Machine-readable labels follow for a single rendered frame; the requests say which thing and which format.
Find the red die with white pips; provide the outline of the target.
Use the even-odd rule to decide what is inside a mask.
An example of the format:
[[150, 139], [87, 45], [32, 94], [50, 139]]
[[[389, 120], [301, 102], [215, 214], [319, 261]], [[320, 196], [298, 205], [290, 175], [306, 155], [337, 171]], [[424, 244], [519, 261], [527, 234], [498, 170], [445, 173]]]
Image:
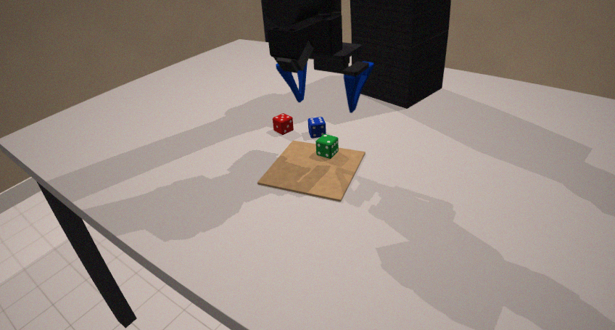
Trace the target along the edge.
[[273, 117], [273, 129], [281, 135], [293, 131], [294, 127], [292, 117], [284, 113]]

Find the green dice with white pips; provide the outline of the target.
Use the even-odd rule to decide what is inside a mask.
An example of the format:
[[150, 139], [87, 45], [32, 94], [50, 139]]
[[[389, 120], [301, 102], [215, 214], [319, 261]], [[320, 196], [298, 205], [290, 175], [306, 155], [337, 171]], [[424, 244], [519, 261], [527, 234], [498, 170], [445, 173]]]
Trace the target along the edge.
[[339, 142], [336, 136], [324, 134], [315, 141], [315, 144], [318, 156], [331, 159], [339, 151]]

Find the blue die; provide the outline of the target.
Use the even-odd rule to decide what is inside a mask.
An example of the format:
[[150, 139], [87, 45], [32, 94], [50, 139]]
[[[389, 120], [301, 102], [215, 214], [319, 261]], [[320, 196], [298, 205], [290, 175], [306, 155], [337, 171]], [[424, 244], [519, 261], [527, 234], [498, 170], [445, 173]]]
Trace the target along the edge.
[[326, 123], [322, 117], [308, 119], [308, 131], [311, 138], [318, 138], [326, 134]]

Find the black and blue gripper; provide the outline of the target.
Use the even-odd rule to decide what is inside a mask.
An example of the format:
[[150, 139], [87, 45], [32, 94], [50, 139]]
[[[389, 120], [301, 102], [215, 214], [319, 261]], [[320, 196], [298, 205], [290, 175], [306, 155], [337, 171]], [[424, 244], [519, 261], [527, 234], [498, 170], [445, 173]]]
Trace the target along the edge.
[[[342, 50], [332, 56], [311, 54], [309, 57], [309, 59], [314, 59], [314, 70], [344, 74], [344, 84], [350, 113], [355, 111], [360, 93], [373, 70], [372, 62], [355, 62], [353, 65], [349, 66], [350, 57], [352, 55], [357, 57], [360, 54], [362, 54], [361, 44], [342, 42]], [[292, 72], [283, 71], [281, 67], [276, 64], [276, 69], [286, 81], [298, 102], [301, 102], [305, 95], [307, 64], [303, 71], [298, 70], [297, 72], [299, 88], [295, 83]]]

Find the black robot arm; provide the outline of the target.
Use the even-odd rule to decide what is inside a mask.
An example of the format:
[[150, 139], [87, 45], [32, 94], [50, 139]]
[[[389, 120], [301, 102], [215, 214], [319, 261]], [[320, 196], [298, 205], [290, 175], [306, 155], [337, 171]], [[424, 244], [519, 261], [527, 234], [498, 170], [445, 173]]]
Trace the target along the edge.
[[303, 71], [311, 54], [342, 50], [342, 16], [314, 18], [341, 11], [341, 0], [263, 0], [263, 9], [276, 25], [268, 29], [269, 50], [283, 71]]

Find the tan flat mat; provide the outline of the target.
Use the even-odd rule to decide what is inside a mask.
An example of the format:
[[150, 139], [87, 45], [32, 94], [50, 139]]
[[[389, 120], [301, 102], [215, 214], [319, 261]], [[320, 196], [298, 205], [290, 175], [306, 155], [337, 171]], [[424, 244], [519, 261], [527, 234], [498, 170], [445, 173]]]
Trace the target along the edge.
[[329, 159], [316, 144], [292, 141], [257, 184], [341, 202], [365, 153], [339, 148]]

